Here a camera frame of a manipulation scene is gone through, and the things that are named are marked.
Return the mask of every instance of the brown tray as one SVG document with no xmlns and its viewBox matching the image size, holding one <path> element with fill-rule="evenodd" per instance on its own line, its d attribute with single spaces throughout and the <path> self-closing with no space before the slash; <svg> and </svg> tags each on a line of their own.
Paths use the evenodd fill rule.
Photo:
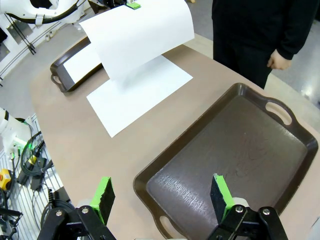
<svg viewBox="0 0 320 240">
<path fill-rule="evenodd" d="M 268 111 L 267 103 L 282 107 L 291 123 Z M 217 226 L 214 173 L 253 210 L 272 206 L 280 213 L 317 150 L 317 140 L 283 102 L 237 83 L 137 175 L 134 190 L 165 238 L 173 236 L 162 216 L 187 239 L 204 240 Z"/>
<path fill-rule="evenodd" d="M 84 81 L 86 81 L 89 77 L 95 74 L 97 71 L 102 69 L 102 63 L 98 66 L 94 67 L 89 71 L 81 80 L 75 83 L 69 73 L 67 72 L 64 63 L 84 49 L 86 46 L 90 44 L 90 40 L 88 37 L 85 37 L 72 48 L 70 48 L 67 52 L 65 52 L 61 57 L 59 57 L 54 63 L 50 66 L 51 81 L 57 85 L 62 93 L 72 92 L 77 87 L 79 87 Z"/>
</svg>

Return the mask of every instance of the white paper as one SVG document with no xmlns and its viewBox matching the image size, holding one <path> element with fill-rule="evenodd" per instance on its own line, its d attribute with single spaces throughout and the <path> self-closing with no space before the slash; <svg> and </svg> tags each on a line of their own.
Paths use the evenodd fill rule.
<svg viewBox="0 0 320 240">
<path fill-rule="evenodd" d="M 111 137 L 192 79 L 162 55 L 129 76 L 110 79 L 87 96 Z"/>
<path fill-rule="evenodd" d="M 136 10 L 119 6 L 80 23 L 110 79 L 195 37 L 185 0 L 136 2 Z"/>
<path fill-rule="evenodd" d="M 93 45 L 89 44 L 68 59 L 63 66 L 76 84 L 99 64 L 101 60 Z"/>
</svg>

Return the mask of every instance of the black sweater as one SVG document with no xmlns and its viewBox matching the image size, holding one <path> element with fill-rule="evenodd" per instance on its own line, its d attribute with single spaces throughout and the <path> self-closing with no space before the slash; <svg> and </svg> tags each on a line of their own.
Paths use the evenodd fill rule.
<svg viewBox="0 0 320 240">
<path fill-rule="evenodd" d="M 277 49 L 291 60 L 305 44 L 318 6 L 319 0 L 213 0 L 213 32 L 259 49 Z"/>
</svg>

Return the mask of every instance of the gray floor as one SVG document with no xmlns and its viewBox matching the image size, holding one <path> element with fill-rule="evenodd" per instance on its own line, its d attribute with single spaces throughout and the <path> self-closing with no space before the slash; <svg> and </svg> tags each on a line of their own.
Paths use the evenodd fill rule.
<svg viewBox="0 0 320 240">
<path fill-rule="evenodd" d="M 67 25 L 57 31 L 49 42 L 39 45 L 35 55 L 29 53 L 1 82 L 3 87 L 0 87 L 0 107 L 16 118 L 32 116 L 35 111 L 31 103 L 30 82 L 84 36 L 83 31 Z"/>
<path fill-rule="evenodd" d="M 212 2 L 213 0 L 188 2 L 195 33 L 210 40 L 213 40 Z M 286 70 L 273 70 L 272 73 L 320 108 L 319 62 L 320 22 L 314 21 L 304 47 L 292 60 L 292 66 Z"/>
</svg>

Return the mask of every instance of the person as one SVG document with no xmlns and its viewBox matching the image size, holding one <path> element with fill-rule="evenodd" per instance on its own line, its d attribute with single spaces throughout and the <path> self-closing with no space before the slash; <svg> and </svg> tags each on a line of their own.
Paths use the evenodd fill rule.
<svg viewBox="0 0 320 240">
<path fill-rule="evenodd" d="M 264 88 L 305 44 L 319 0 L 213 0 L 213 59 Z"/>
</svg>

